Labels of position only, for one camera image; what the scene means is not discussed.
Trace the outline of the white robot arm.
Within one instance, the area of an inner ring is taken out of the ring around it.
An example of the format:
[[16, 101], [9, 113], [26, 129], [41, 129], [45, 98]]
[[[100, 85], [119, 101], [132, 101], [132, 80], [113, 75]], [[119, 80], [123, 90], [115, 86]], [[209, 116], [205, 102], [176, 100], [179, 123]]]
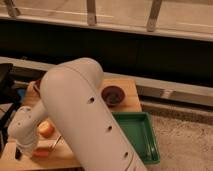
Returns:
[[85, 171], [147, 171], [103, 101], [101, 65], [79, 58], [52, 67], [40, 83], [40, 100], [19, 108], [8, 133], [30, 156], [38, 144], [37, 126], [49, 118]]

